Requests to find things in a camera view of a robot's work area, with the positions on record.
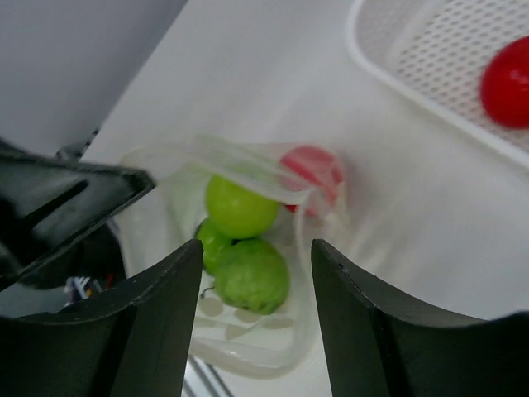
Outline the clear zip top bag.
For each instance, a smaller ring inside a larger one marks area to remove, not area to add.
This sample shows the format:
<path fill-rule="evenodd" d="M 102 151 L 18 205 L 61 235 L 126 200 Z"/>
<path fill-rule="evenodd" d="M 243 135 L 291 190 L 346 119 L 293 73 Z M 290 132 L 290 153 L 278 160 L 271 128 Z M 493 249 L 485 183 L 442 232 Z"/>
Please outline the clear zip top bag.
<path fill-rule="evenodd" d="M 317 331 L 312 242 L 350 229 L 337 153 L 196 136 L 141 147 L 121 163 L 155 182 L 117 217 L 128 276 L 190 239 L 203 244 L 192 354 L 254 378 L 294 368 Z"/>

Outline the red fake tomato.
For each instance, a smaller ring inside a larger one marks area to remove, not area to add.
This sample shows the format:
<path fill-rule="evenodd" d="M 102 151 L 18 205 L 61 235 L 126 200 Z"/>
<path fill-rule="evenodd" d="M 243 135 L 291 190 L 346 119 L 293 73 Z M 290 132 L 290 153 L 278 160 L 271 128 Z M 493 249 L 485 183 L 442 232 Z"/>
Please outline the red fake tomato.
<path fill-rule="evenodd" d="M 484 70 L 479 98 L 497 124 L 528 128 L 528 36 L 503 47 Z"/>

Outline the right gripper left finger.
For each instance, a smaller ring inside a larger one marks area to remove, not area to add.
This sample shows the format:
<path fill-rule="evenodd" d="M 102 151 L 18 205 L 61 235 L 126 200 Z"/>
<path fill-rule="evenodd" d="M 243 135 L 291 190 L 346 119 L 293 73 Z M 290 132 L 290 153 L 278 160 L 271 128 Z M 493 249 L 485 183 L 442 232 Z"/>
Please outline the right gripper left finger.
<path fill-rule="evenodd" d="M 191 240 L 58 313 L 2 318 L 1 394 L 179 396 L 202 267 Z"/>

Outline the green fake watermelon ball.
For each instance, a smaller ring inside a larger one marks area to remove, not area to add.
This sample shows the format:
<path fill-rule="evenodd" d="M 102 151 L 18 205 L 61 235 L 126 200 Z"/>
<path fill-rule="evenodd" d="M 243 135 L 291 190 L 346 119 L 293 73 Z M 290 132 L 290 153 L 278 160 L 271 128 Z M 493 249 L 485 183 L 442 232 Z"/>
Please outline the green fake watermelon ball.
<path fill-rule="evenodd" d="M 194 237 L 203 245 L 203 267 L 209 275 L 215 275 L 223 252 L 233 245 L 233 239 L 218 230 L 210 218 L 198 226 Z"/>

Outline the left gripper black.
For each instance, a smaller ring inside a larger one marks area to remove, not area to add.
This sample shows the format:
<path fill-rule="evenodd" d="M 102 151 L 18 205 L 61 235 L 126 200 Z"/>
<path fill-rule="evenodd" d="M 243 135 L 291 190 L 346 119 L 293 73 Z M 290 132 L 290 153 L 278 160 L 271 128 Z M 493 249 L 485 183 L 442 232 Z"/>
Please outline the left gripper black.
<path fill-rule="evenodd" d="M 124 280 L 112 219 L 155 187 L 144 170 L 1 143 L 1 312 L 57 312 Z"/>

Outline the rough green fake lime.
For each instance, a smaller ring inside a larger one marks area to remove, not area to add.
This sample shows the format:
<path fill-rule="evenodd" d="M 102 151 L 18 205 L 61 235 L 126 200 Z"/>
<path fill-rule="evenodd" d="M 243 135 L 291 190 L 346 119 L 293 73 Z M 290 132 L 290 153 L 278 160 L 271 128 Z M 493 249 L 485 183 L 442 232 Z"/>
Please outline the rough green fake lime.
<path fill-rule="evenodd" d="M 260 238 L 228 247 L 214 277 L 215 292 L 224 304 L 259 315 L 275 312 L 287 299 L 290 289 L 285 259 Z"/>

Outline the green fake fruit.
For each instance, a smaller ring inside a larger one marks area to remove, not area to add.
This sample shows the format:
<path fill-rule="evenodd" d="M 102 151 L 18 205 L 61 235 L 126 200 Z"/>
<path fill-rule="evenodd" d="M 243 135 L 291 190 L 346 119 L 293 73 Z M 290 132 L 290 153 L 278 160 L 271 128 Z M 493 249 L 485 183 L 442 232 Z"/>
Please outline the green fake fruit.
<path fill-rule="evenodd" d="M 214 225 L 232 239 L 267 232 L 279 213 L 279 203 L 214 175 L 205 189 L 205 208 Z"/>

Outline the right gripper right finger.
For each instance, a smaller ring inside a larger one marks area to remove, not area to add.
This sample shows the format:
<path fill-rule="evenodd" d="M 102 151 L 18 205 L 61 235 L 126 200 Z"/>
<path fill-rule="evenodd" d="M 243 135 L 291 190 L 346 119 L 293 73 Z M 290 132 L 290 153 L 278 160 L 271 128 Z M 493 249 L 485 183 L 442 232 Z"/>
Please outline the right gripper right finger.
<path fill-rule="evenodd" d="M 335 396 L 527 395 L 527 313 L 484 320 L 441 309 L 322 239 L 311 263 Z"/>

